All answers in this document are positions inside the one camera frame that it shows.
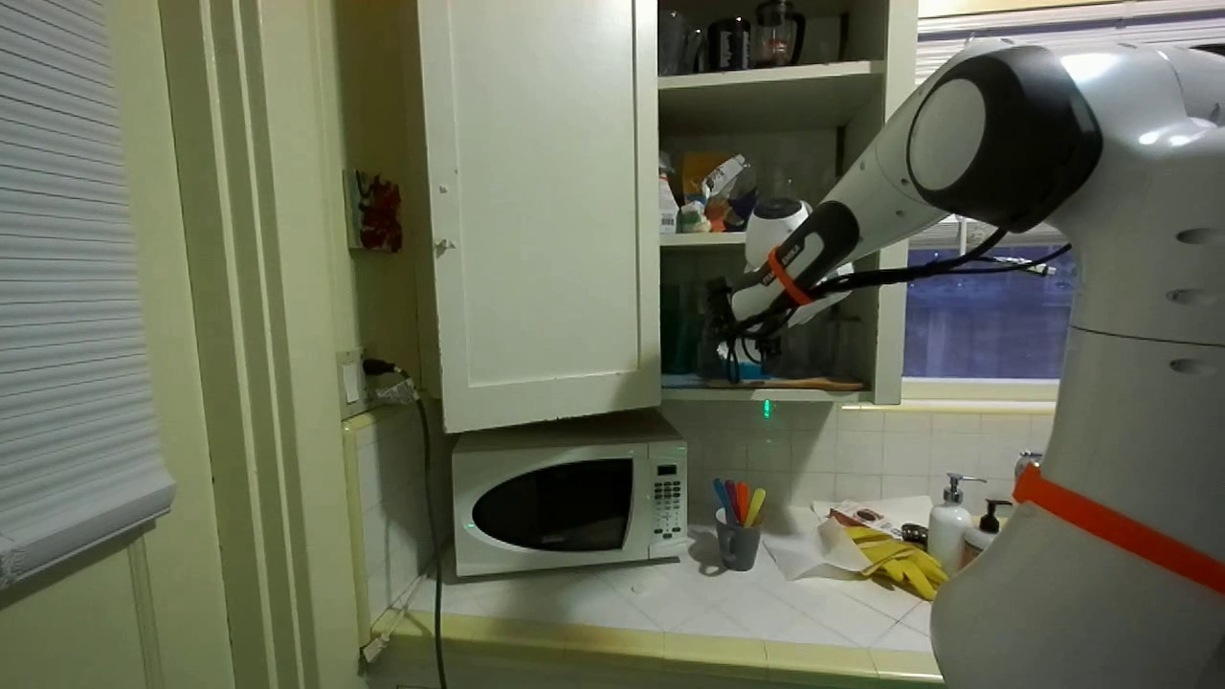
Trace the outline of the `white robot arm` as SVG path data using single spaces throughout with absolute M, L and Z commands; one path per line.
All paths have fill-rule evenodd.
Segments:
M 957 340 L 1059 332 L 1050 449 L 1011 517 L 929 606 L 949 689 L 1225 689 L 1225 53 L 979 46 L 937 67 L 755 267 L 716 332 L 771 345 L 863 266 L 949 216 L 1050 226 L 1071 271 L 1004 292 L 985 252 Z

